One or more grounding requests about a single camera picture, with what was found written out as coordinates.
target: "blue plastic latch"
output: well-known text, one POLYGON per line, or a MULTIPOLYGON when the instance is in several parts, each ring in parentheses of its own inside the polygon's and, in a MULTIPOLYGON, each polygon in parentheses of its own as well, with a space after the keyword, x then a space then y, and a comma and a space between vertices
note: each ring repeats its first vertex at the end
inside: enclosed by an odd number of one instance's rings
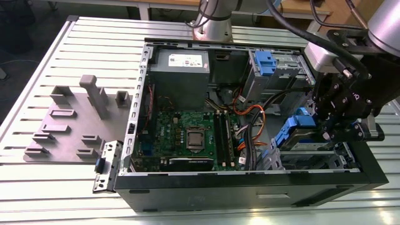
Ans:
POLYGON ((260 67, 261 76, 271 76, 276 70, 276 60, 271 52, 256 51, 256 63, 260 67))
POLYGON ((275 141, 277 147, 280 147, 287 139, 289 138, 293 130, 296 128, 315 128, 316 124, 312 116, 308 114, 304 107, 296 110, 293 116, 287 119, 285 124, 283 125, 279 134, 275 136, 275 141))

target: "power supply label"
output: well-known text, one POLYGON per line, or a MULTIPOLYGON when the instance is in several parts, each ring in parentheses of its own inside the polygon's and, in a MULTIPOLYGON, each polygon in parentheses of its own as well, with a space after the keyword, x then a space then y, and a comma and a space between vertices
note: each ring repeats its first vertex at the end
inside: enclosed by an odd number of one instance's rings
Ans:
POLYGON ((201 55, 171 54, 168 57, 171 67, 203 67, 201 55))

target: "motherboard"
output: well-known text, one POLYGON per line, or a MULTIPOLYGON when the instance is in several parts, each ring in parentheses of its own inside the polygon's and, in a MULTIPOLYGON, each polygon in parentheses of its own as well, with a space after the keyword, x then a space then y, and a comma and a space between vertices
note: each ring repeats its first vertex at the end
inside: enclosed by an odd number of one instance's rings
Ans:
POLYGON ((159 112, 155 140, 132 154, 136 171, 235 171, 237 116, 228 112, 159 112))

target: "green motherboard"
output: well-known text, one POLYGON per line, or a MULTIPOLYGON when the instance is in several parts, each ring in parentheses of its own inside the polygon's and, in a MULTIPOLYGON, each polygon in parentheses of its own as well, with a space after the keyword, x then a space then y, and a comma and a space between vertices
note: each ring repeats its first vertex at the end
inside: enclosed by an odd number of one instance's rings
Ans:
POLYGON ((237 170, 232 138, 237 123, 236 115, 227 112, 159 112, 155 141, 139 144, 136 164, 143 171, 159 172, 164 160, 199 158, 212 159, 215 171, 237 170))

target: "ram slot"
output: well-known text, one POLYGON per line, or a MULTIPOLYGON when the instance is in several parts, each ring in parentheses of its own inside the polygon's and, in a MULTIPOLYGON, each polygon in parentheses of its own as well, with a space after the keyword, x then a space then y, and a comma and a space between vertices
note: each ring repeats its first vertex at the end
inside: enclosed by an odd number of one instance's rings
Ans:
POLYGON ((229 153, 229 137, 231 131, 229 128, 229 122, 227 120, 225 114, 220 115, 220 131, 221 131, 221 137, 223 137, 223 150, 224 150, 224 156, 225 156, 225 163, 229 164, 231 162, 231 153, 229 153))
POLYGON ((223 137, 220 131, 220 114, 213 114, 213 135, 215 135, 215 144, 217 148, 217 163, 221 165, 225 162, 225 151, 223 147, 223 137))

